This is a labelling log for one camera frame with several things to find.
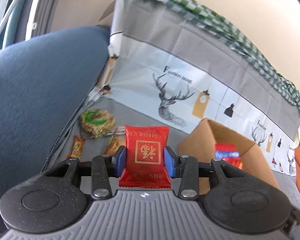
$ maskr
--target green and white gingham trim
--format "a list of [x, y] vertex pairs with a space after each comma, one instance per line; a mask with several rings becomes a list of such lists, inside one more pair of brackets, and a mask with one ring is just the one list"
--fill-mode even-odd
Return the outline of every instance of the green and white gingham trim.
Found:
[[241, 54], [287, 101], [298, 106], [300, 111], [300, 92], [295, 85], [280, 75], [258, 48], [226, 18], [194, 0], [157, 1]]

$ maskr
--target black lamp print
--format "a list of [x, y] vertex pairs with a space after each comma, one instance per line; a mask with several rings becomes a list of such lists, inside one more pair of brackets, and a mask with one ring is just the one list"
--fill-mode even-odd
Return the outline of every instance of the black lamp print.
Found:
[[227, 115], [227, 116], [229, 116], [229, 117], [232, 117], [232, 115], [233, 115], [233, 107], [234, 107], [234, 104], [231, 104], [231, 106], [229, 106], [225, 110], [224, 114]]

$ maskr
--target light blue fabric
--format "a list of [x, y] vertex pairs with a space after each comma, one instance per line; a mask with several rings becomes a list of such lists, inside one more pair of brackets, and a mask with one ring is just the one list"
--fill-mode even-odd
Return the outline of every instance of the light blue fabric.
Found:
[[106, 64], [108, 45], [109, 30], [80, 27], [0, 51], [0, 197], [40, 172]]

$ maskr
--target red and blue snack package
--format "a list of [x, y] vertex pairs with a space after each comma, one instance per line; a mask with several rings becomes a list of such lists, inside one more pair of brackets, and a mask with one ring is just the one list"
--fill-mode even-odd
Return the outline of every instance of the red and blue snack package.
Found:
[[171, 188], [163, 158], [168, 135], [167, 126], [125, 126], [127, 153], [120, 187]]
[[237, 147], [233, 144], [215, 144], [216, 158], [220, 158], [227, 163], [242, 169], [242, 160]]

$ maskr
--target deer head illustration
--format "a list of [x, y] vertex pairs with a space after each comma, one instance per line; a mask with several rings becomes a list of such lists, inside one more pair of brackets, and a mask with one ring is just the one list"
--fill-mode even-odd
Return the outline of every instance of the deer head illustration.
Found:
[[294, 161], [294, 156], [292, 157], [292, 160], [290, 160], [290, 158], [289, 158], [289, 150], [287, 151], [287, 157], [288, 157], [288, 162], [289, 162], [289, 173], [292, 174], [293, 173], [292, 163]]
[[155, 78], [155, 76], [153, 74], [154, 83], [155, 83], [156, 87], [159, 89], [159, 98], [161, 100], [161, 103], [160, 103], [160, 106], [158, 109], [159, 116], [169, 122], [173, 122], [173, 123], [179, 124], [181, 126], [186, 126], [185, 120], [175, 116], [173, 113], [171, 113], [169, 111], [169, 106], [175, 104], [177, 100], [186, 100], [186, 99], [190, 98], [194, 93], [190, 94], [189, 86], [188, 86], [187, 93], [185, 95], [181, 95], [181, 90], [180, 90], [180, 92], [177, 96], [172, 96], [171, 98], [167, 98], [166, 97], [167, 91], [165, 89], [167, 82], [165, 82], [163, 85], [160, 82], [160, 78], [162, 78], [164, 75]]
[[[256, 138], [256, 136], [257, 136], [257, 132], [256, 132], [257, 128], [258, 127], [256, 127], [256, 128], [252, 127], [252, 133], [251, 133], [251, 136], [252, 136], [252, 138], [253, 138], [253, 140], [255, 142], [257, 142], [257, 138]], [[260, 140], [258, 140], [258, 142], [257, 142], [258, 146], [260, 146], [261, 143], [263, 143], [266, 140], [266, 138], [267, 138], [267, 136], [263, 133], [263, 137], [261, 137]]]

